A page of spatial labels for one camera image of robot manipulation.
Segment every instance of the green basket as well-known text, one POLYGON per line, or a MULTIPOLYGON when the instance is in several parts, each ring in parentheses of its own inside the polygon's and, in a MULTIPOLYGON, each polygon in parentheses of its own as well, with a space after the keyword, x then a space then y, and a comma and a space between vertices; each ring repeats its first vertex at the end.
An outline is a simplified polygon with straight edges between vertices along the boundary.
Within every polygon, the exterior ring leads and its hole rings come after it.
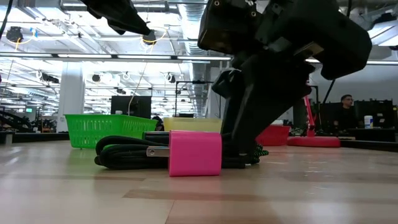
POLYGON ((154 131, 156 120, 127 115, 67 114, 70 144, 75 148, 95 149, 106 136, 128 136, 142 139, 146 131, 154 131))

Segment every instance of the yellow basket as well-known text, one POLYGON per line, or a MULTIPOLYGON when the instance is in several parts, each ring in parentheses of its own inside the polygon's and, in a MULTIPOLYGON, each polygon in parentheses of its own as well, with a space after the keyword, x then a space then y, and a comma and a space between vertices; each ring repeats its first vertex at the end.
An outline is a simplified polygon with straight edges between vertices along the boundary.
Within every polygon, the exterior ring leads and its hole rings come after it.
POLYGON ((165 131, 209 131, 220 132, 222 120, 211 118, 164 118, 165 131))

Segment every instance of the floor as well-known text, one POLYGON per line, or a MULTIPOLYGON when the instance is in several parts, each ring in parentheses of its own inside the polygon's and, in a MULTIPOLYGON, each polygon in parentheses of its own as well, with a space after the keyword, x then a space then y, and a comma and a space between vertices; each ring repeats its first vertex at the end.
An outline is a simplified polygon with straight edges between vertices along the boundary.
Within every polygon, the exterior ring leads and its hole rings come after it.
POLYGON ((398 154, 269 147, 219 177, 106 170, 69 142, 0 147, 0 223, 398 223, 398 154))

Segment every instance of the red basket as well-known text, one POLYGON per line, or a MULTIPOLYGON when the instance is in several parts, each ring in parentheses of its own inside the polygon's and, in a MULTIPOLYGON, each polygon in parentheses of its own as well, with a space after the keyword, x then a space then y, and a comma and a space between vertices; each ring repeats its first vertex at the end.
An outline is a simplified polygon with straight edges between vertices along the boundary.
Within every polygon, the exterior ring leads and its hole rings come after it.
POLYGON ((270 125, 257 136, 256 141, 263 146, 284 146, 287 144, 290 127, 270 125))

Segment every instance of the plastic basket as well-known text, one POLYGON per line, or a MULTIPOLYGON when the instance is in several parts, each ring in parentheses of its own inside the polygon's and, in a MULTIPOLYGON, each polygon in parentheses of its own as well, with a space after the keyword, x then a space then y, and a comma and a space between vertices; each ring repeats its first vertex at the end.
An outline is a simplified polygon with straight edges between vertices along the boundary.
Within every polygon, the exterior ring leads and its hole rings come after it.
POLYGON ((284 146, 287 144, 290 126, 270 125, 256 138, 263 146, 284 146))
POLYGON ((220 132, 222 120, 211 118, 164 118, 165 131, 209 131, 220 132))
POLYGON ((156 120, 120 114, 67 114, 70 144, 75 148, 94 149, 106 136, 129 136, 142 139, 146 131, 154 131, 156 120))

